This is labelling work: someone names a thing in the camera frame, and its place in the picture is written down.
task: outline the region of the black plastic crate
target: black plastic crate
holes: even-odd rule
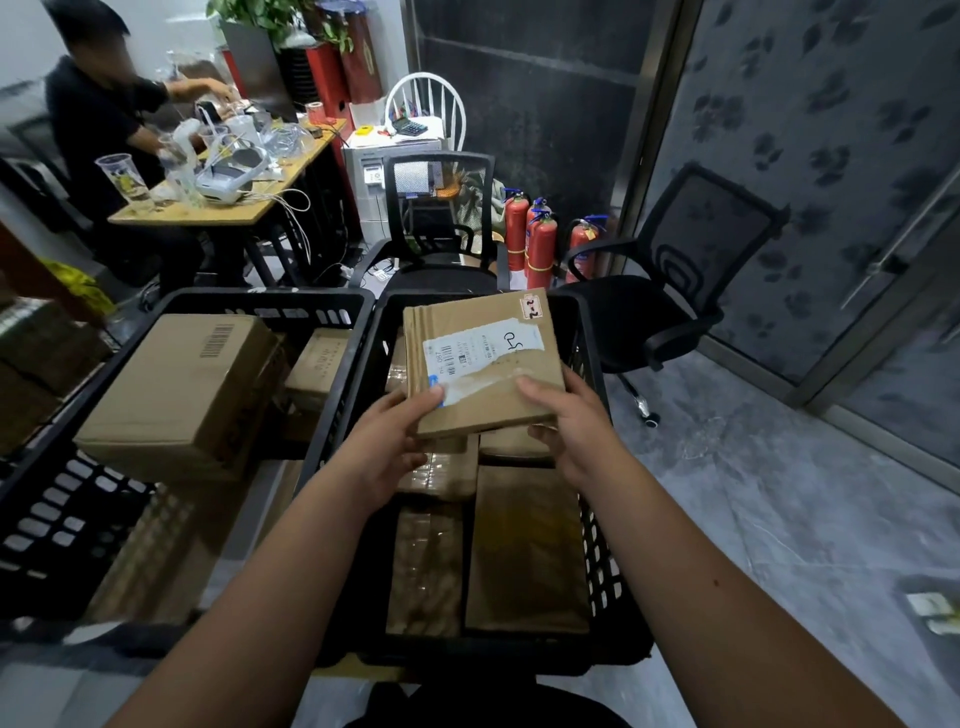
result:
[[[383,396],[397,330],[403,324],[403,309],[471,296],[469,293],[398,291],[379,300],[344,405],[335,447],[343,443],[367,408]],[[561,358],[587,381],[609,411],[586,301],[562,289],[549,292],[547,301]],[[517,462],[481,457],[480,464],[516,466]],[[314,472],[317,466],[318,461],[308,460],[303,469]],[[423,502],[423,499],[419,495],[397,494],[367,523],[328,630],[336,632],[344,650],[357,652],[364,662],[372,665],[403,666],[419,674],[497,669],[499,674],[506,671],[578,675],[593,665],[632,665],[649,656],[653,646],[650,630],[611,558],[589,504],[582,497],[585,571],[593,613],[588,635],[490,633],[467,629],[459,638],[386,634],[397,517],[403,505]],[[461,619],[467,604],[474,502],[464,504]]]
[[[311,452],[333,446],[374,303],[369,291],[347,289],[193,288],[165,299],[0,483],[0,640],[59,642],[73,630],[154,493],[152,484],[131,480],[78,451],[73,438],[159,316],[252,314],[271,330],[286,333],[297,349],[315,328],[351,328],[313,439],[309,447],[301,446],[306,453],[299,457],[308,460]],[[291,453],[256,456],[290,458]],[[93,642],[134,656],[161,657],[188,627],[131,622]],[[334,664],[342,656],[324,645],[318,664]]]

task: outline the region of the calculator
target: calculator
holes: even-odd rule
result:
[[[416,121],[410,121],[406,116],[401,116],[394,122],[394,129],[396,129],[396,133],[401,133],[404,136],[420,136],[426,131],[425,126],[418,124]]]

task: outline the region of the cardboard box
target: cardboard box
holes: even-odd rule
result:
[[[589,617],[573,488],[552,469],[481,467],[466,626],[583,634]]]
[[[387,374],[385,391],[389,394],[397,389],[407,388],[407,343],[403,330],[396,335],[394,355],[390,359],[390,372]]]
[[[542,288],[406,308],[403,331],[410,393],[436,382],[446,386],[444,405],[420,420],[420,437],[552,419],[549,410],[524,399],[514,383],[527,375],[564,387]]]
[[[238,481],[283,373],[255,316],[161,316],[74,442],[144,482]]]
[[[396,523],[387,634],[460,634],[464,526],[459,506],[404,508]]]
[[[207,610],[267,537],[294,498],[302,460],[264,460],[253,474],[197,607]]]
[[[10,288],[3,271],[0,271],[0,311],[16,301],[16,292]]]
[[[504,427],[480,435],[480,454],[518,460],[549,460],[550,448],[527,434],[527,425]]]
[[[461,454],[433,452],[426,465],[400,479],[401,493],[421,493],[440,500],[469,500],[477,492],[477,462],[480,436],[468,435],[467,450]]]
[[[321,412],[347,351],[348,328],[318,328],[287,377],[287,393],[302,410]]]
[[[109,354],[99,333],[56,301],[17,299],[0,311],[0,361],[63,397]]]
[[[47,420],[60,400],[0,362],[0,455],[8,455],[23,445],[40,423]]]
[[[158,485],[84,620],[188,622],[212,604],[279,521],[301,465],[263,461],[240,487]]]
[[[280,439],[294,443],[310,443],[320,423],[319,412],[303,412],[291,404],[280,426]]]

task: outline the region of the desk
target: desk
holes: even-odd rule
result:
[[[338,133],[346,124],[346,120],[338,119],[336,124],[332,125],[332,129]],[[329,129],[331,127],[324,127],[323,136],[314,139],[313,147],[309,152],[282,165],[281,169],[284,176],[282,181],[253,183],[253,190],[264,194],[278,194],[294,186],[305,187],[303,191],[306,192],[311,201],[310,211],[303,213],[302,217],[298,215],[298,220],[305,230],[312,229],[313,232],[319,234],[318,240],[324,241],[329,241],[334,236],[332,229],[335,226],[331,224],[331,221],[322,219],[323,216],[318,214],[317,208],[325,207],[322,201],[324,194],[321,191],[324,185],[317,179],[316,174],[311,174],[311,167],[313,162],[330,148],[331,142],[337,138],[333,131],[327,131]],[[340,177],[335,173],[335,161],[327,166],[334,170],[334,174],[327,175],[327,177],[339,184]],[[292,202],[299,206],[296,200],[292,200]],[[295,285],[305,285],[313,261],[306,259],[305,249],[298,245],[299,235],[293,230],[293,226],[289,224],[285,214],[268,217],[268,213],[275,206],[276,202],[274,200],[232,206],[204,205],[202,207],[192,207],[184,203],[173,202],[165,206],[158,206],[149,212],[135,212],[130,206],[125,206],[108,219],[114,225],[202,228],[211,236],[225,234],[224,228],[239,228],[241,230],[234,230],[233,234],[240,234],[243,237],[247,253],[250,255],[253,265],[264,284],[274,286],[276,282],[252,239],[251,232],[254,230],[260,231],[265,233],[274,244],[276,254],[279,256],[291,282]],[[280,246],[281,232],[284,232],[290,241],[294,257],[297,259],[300,268],[299,271],[290,266],[289,260]]]

